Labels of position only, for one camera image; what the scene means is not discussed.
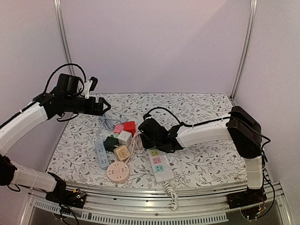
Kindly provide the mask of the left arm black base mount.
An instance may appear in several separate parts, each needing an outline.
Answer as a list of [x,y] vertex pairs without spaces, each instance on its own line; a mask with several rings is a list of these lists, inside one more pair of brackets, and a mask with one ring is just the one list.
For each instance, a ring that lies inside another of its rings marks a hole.
[[81,189],[75,190],[54,190],[53,192],[48,192],[46,194],[46,200],[61,203],[69,207],[76,207],[83,209],[86,202],[87,193]]

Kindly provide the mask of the white cube adapter red print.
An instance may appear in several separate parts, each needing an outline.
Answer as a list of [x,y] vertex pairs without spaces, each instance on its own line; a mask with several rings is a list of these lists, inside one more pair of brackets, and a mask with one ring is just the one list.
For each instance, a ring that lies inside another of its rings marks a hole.
[[117,137],[120,145],[129,146],[132,141],[132,134],[128,131],[122,130]]

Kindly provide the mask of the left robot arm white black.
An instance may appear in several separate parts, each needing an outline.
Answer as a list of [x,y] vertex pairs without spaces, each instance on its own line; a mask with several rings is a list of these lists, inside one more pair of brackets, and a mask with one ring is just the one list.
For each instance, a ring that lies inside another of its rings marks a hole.
[[79,114],[102,116],[110,104],[102,97],[93,97],[98,84],[94,76],[88,78],[81,66],[64,64],[49,76],[44,90],[23,109],[0,126],[0,184],[41,189],[50,193],[59,203],[66,203],[70,194],[63,179],[53,173],[41,172],[23,166],[8,157],[9,151],[28,134],[57,118],[66,122],[64,115]]

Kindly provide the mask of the dark green cube adapter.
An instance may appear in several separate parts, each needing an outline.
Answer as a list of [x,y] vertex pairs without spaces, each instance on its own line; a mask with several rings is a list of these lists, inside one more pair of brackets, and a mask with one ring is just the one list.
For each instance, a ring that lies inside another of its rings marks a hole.
[[104,147],[106,151],[113,152],[115,148],[119,147],[120,143],[117,138],[108,136],[104,140]]

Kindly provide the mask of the beige cube adapter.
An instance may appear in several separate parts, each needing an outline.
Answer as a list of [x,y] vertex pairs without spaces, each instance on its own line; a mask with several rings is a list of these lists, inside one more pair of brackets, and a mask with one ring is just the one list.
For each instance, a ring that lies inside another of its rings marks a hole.
[[130,152],[126,145],[115,148],[113,152],[119,161],[127,160],[130,157]]

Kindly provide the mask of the pink plug adapter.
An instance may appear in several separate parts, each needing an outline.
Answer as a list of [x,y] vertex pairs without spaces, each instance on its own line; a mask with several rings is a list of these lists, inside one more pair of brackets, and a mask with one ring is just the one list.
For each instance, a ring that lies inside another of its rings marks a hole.
[[123,130],[124,130],[124,125],[123,124],[117,124],[113,129],[113,133],[114,134],[120,134]]

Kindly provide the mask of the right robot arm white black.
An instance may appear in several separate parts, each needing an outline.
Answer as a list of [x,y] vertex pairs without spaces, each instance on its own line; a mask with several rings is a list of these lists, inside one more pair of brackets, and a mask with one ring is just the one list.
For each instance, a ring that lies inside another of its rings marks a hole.
[[248,190],[242,200],[253,204],[260,198],[263,187],[263,170],[267,158],[264,146],[271,140],[262,134],[261,125],[240,106],[220,118],[188,125],[179,122],[169,130],[146,113],[138,130],[145,149],[155,148],[165,153],[212,141],[233,141],[238,154],[244,159]]

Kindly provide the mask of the round pink socket base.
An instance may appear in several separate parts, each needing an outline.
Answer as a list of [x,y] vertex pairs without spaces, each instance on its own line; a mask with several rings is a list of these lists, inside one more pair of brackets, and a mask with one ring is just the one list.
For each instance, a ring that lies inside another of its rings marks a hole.
[[106,170],[108,179],[114,183],[123,183],[128,180],[130,170],[126,163],[117,161],[111,163]]

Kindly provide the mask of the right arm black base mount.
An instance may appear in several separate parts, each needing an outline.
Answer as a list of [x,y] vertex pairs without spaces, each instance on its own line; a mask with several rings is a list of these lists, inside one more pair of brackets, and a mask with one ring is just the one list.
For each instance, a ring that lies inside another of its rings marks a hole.
[[267,200],[263,188],[249,189],[226,195],[227,204],[230,209],[240,208]]

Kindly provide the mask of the grey blue power strip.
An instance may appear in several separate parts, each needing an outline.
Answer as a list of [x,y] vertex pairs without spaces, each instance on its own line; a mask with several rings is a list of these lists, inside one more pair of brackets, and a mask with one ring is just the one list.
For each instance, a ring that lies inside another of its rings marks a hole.
[[97,157],[99,160],[100,168],[102,170],[106,170],[109,166],[108,156],[104,147],[104,142],[102,140],[95,141],[95,149],[97,153]]

